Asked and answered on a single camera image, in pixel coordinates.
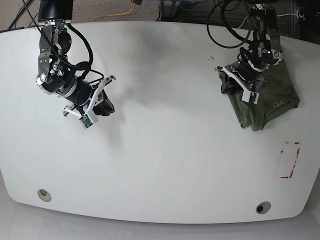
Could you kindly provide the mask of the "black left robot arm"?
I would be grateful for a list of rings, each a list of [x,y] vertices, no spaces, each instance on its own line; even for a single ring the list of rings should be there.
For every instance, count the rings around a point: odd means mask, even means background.
[[[242,43],[248,48],[239,48],[237,62],[218,68],[222,79],[221,93],[234,95],[242,93],[241,100],[256,104],[259,89],[264,85],[263,72],[283,60],[283,50],[278,32],[274,0],[245,0],[248,32]]]

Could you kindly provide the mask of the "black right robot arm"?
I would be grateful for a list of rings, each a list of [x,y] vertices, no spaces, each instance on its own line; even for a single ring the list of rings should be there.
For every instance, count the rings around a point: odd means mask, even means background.
[[[93,50],[87,39],[71,25],[72,0],[40,1],[38,22],[40,40],[36,84],[46,94],[55,94],[71,104],[64,107],[63,115],[73,115],[84,129],[95,124],[100,116],[115,112],[115,107],[104,88],[115,81],[92,68]],[[67,53],[72,45],[69,32],[76,34],[88,51],[88,60],[72,64]]]

